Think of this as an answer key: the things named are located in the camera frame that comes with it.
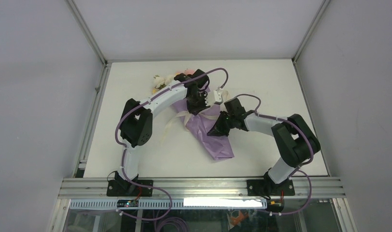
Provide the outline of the pink purple wrapping paper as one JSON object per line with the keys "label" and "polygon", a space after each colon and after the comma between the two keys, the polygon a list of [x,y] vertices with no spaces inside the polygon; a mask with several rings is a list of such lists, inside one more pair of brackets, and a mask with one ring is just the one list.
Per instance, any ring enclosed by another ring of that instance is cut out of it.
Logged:
{"label": "pink purple wrapping paper", "polygon": [[234,158],[234,153],[226,136],[209,136],[207,133],[213,128],[220,114],[220,106],[213,104],[210,108],[202,110],[197,115],[188,111],[187,100],[177,101],[172,105],[186,130],[202,145],[215,161]]}

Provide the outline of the pink fake flower stem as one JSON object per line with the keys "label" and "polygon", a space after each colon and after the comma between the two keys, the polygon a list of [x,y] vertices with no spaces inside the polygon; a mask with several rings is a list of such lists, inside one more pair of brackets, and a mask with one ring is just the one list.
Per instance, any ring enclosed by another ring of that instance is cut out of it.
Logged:
{"label": "pink fake flower stem", "polygon": [[192,76],[194,75],[195,72],[196,72],[196,71],[195,71],[194,69],[185,69],[185,70],[183,71],[183,73],[184,73],[186,76],[189,76],[189,77],[192,77]]}

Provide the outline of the cream ribbon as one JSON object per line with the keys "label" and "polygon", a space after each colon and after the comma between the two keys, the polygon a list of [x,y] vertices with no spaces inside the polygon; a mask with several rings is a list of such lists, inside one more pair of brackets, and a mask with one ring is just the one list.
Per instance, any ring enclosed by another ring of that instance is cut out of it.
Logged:
{"label": "cream ribbon", "polygon": [[[220,88],[220,87],[219,87],[217,90],[214,90],[213,93],[214,93],[215,97],[218,96],[218,98],[219,98],[220,100],[222,100],[222,103],[223,103],[224,101],[226,101],[226,100],[229,98],[229,93],[228,93],[228,91],[227,91],[227,90],[224,90],[224,89],[222,89],[222,88]],[[215,104],[213,104],[211,108],[202,110],[202,111],[201,111],[199,114],[197,114],[196,116],[200,116],[201,118],[205,118],[205,119],[208,119],[208,120],[216,121],[216,120],[218,119],[218,117],[219,117],[219,116],[218,116],[218,115],[219,115],[219,112],[216,113],[216,114],[213,114],[213,115],[208,115],[208,114],[205,113],[205,112],[209,111],[210,109],[214,108],[214,105],[215,105]],[[184,125],[184,127],[185,127],[185,130],[189,131],[189,129],[186,127],[186,125],[188,124],[188,121],[189,121],[190,119],[193,119],[193,118],[195,118],[196,116],[193,115],[193,114],[191,114],[191,113],[189,113],[188,110],[178,112],[178,113],[177,113],[174,117],[172,117],[172,118],[168,121],[168,123],[166,124],[166,126],[165,126],[165,128],[164,128],[164,132],[163,132],[162,137],[161,137],[161,139],[160,139],[160,142],[162,143],[162,142],[165,140],[166,136],[168,135],[168,131],[169,131],[170,127],[173,125],[173,123],[174,123],[174,121],[175,121],[176,118],[183,118],[183,125]]]}

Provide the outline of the white fake flower stem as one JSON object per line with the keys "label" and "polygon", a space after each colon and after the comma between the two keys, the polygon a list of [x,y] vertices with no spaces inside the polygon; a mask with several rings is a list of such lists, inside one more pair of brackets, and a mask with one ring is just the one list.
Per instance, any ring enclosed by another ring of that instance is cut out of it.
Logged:
{"label": "white fake flower stem", "polygon": [[166,77],[162,77],[159,75],[155,75],[153,77],[153,90],[152,93],[155,94],[156,92],[160,91],[164,87],[168,86],[173,80],[174,80],[174,75],[168,75]]}

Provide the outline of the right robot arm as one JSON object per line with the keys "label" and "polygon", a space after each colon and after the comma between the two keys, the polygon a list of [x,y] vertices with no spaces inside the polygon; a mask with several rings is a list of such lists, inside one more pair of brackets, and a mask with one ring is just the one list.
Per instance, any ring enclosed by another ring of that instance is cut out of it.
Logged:
{"label": "right robot arm", "polygon": [[209,136],[228,136],[231,129],[259,132],[274,138],[280,158],[264,176],[264,191],[277,195],[288,180],[301,166],[309,164],[321,150],[319,140],[303,117],[293,114],[287,118],[259,114],[255,110],[246,111],[238,98],[224,103]]}

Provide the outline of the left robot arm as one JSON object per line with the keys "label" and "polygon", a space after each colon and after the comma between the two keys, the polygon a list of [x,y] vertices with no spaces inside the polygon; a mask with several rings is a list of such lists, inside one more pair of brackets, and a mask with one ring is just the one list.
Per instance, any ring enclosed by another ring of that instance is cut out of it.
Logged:
{"label": "left robot arm", "polygon": [[208,75],[200,69],[194,74],[180,73],[149,98],[141,101],[129,99],[125,103],[115,133],[117,143],[123,146],[121,167],[118,170],[118,175],[122,178],[117,186],[120,193],[131,196],[136,191],[139,155],[135,154],[134,149],[149,141],[153,119],[179,101],[185,103],[185,110],[191,115],[208,109],[207,92],[203,87],[209,82]]}

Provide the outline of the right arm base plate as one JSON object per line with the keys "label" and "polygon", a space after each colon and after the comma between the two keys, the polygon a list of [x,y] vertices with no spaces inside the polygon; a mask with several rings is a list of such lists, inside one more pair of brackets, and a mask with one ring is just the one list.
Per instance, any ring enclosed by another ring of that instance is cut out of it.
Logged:
{"label": "right arm base plate", "polygon": [[295,189],[292,180],[285,180],[280,184],[274,184],[270,180],[261,179],[248,179],[247,194],[248,196],[294,196]]}

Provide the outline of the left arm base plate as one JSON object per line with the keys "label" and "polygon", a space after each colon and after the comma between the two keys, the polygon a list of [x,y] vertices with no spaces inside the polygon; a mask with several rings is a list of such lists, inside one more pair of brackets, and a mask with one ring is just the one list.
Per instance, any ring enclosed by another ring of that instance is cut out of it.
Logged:
{"label": "left arm base plate", "polygon": [[127,181],[110,180],[108,181],[108,188],[106,196],[108,197],[151,197],[153,196],[153,189],[151,187],[140,187],[132,185]]}

